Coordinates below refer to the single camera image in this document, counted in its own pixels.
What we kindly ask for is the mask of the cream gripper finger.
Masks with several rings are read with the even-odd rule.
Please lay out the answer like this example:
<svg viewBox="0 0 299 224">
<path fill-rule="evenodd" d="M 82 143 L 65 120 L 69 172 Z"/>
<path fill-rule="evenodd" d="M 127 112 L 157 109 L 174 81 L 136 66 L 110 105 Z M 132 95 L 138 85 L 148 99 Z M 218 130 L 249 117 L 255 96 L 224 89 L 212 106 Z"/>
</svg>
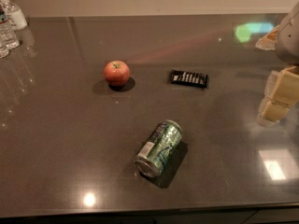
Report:
<svg viewBox="0 0 299 224">
<path fill-rule="evenodd" d="M 255 47 L 261 50 L 275 50 L 278 28 L 279 26 L 274 27 L 269 33 L 260 38 L 256 42 Z"/>
<path fill-rule="evenodd" d="M 299 102 L 299 67 L 289 66 L 281 71 L 272 70 L 261 100 L 256 121 L 264 127 L 279 123 Z"/>
</svg>

